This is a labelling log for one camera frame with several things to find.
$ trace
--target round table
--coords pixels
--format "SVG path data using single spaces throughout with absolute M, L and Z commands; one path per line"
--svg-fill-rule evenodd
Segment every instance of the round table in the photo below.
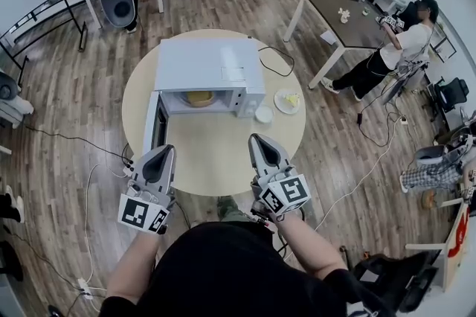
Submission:
M 226 30 L 197 30 L 174 38 L 247 38 L 245 34 Z M 135 156 L 142 156 L 144 126 L 150 93 L 154 89 L 158 49 L 152 49 L 137 65 L 127 82 L 122 102 L 122 121 L 127 141 Z M 258 41 L 258 47 L 266 47 Z M 290 66 L 274 50 L 260 51 L 265 65 L 287 74 Z M 271 124 L 254 118 L 237 118 L 232 113 L 195 113 L 171 115 L 167 143 L 176 148 L 174 187 L 187 193 L 225 196 L 250 190 L 255 176 L 251 166 L 248 138 L 251 133 L 267 135 L 279 142 L 292 157 L 299 147 L 306 123 L 303 92 L 294 72 L 281 77 L 263 67 L 266 87 L 264 104 L 274 110 Z M 279 111 L 274 94 L 279 89 L 300 94 L 300 108 L 294 115 Z

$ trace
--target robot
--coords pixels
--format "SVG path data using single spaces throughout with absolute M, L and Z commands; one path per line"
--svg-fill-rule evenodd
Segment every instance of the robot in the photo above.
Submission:
M 255 202 L 251 214 L 266 224 L 271 216 L 281 220 L 310 198 L 303 174 L 291 165 L 288 153 L 273 139 L 252 134 L 248 140 L 256 176 L 251 182 Z M 162 145 L 143 155 L 127 173 L 131 179 L 120 196 L 118 222 L 150 234 L 164 234 L 176 202 L 173 180 L 176 149 Z

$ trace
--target power strip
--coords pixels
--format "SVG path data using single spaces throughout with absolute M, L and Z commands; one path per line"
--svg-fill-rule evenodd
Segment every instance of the power strip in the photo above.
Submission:
M 88 284 L 86 283 L 86 280 L 84 280 L 83 278 L 78 278 L 77 279 L 77 283 L 80 285 L 80 288 L 83 290 L 84 292 L 84 298 L 86 300 L 92 300 L 92 294 L 91 294 L 91 290 L 89 289 L 89 286 Z

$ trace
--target black office chair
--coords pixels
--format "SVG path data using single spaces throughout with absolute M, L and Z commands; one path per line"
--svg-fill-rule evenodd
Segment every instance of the black office chair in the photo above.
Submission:
M 419 306 L 437 273 L 430 262 L 427 252 L 401 260 L 376 254 L 357 264 L 352 273 L 394 312 L 409 313 Z
M 443 78 L 434 85 L 433 91 L 429 88 L 431 95 L 430 103 L 423 106 L 423 108 L 427 106 L 431 107 L 433 113 L 431 122 L 434 121 L 439 109 L 447 113 L 454 109 L 456 104 L 465 103 L 468 100 L 467 94 L 469 93 L 469 89 L 466 85 L 466 81 L 456 77 L 453 81 L 444 86 L 441 85 L 442 82 L 444 82 Z

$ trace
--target white plate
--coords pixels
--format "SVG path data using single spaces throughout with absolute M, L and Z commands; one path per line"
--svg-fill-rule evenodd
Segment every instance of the white plate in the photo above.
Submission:
M 273 121 L 274 118 L 274 110 L 270 108 L 269 106 L 265 104 L 261 104 L 258 109 L 256 110 L 256 113 L 254 114 L 254 117 L 263 124 L 269 124 Z
M 293 115 L 299 110 L 300 107 L 300 99 L 297 101 L 297 106 L 293 107 L 290 102 L 288 102 L 284 97 L 286 95 L 293 95 L 296 91 L 292 91 L 291 89 L 280 89 L 278 92 L 274 94 L 274 105 L 283 113 L 287 113 L 288 115 Z

